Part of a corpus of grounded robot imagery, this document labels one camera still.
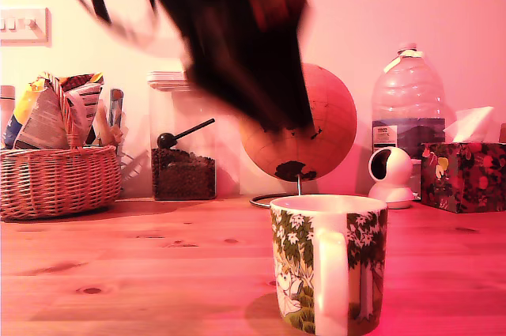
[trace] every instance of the globe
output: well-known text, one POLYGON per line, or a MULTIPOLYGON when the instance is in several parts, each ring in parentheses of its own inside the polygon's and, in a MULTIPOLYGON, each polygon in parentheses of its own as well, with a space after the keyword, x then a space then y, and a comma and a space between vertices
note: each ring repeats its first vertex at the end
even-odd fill
POLYGON ((314 133, 265 131, 242 118, 240 135, 247 155, 267 174, 289 182, 320 178, 345 159, 357 134, 357 109, 345 84, 330 71, 304 63, 304 80, 314 133))

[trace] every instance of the mug handle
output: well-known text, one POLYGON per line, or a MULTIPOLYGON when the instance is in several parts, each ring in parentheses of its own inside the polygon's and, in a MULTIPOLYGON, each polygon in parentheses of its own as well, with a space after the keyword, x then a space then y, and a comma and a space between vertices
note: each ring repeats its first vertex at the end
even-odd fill
MULTIPOLYGON (((347 335, 349 288, 346 239, 342 233, 329 230, 318 232, 316 237, 319 241, 320 281, 316 305, 325 324, 330 322, 331 334, 347 335)), ((323 326, 323 329, 317 330, 318 334, 327 334, 326 328, 323 326)))

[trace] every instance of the basket handle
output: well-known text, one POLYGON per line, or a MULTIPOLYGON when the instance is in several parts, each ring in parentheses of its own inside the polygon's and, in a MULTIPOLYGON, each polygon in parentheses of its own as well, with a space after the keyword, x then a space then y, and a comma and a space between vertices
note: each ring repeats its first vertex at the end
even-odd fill
POLYGON ((51 86, 53 87, 53 90, 58 97, 60 110, 62 111, 63 125, 65 126, 66 140, 69 143, 70 148, 81 148, 83 144, 79 138, 79 132, 74 122, 74 116, 70 110, 70 102, 68 101, 67 95, 60 85, 60 80, 47 72, 43 72, 40 76, 51 83, 51 86))

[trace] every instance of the white camera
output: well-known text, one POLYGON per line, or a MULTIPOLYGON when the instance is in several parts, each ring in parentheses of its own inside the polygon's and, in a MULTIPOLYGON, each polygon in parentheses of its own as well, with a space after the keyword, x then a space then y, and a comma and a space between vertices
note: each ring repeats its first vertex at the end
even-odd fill
POLYGON ((404 150, 391 146, 376 150, 369 159, 369 174, 376 182, 369 198, 382 200, 392 209, 411 206, 414 196, 407 184, 412 171, 413 163, 404 150))

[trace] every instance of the bottle label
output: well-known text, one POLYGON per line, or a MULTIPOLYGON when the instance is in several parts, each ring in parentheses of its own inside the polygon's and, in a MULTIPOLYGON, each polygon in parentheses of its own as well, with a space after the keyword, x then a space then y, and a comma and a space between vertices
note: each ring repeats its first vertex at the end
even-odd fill
POLYGON ((397 125, 372 126, 373 152, 387 146, 397 146, 397 125))
POLYGON ((444 119, 386 119, 372 122, 372 148, 387 146, 404 149, 411 158, 421 160, 422 142, 444 142, 444 119))

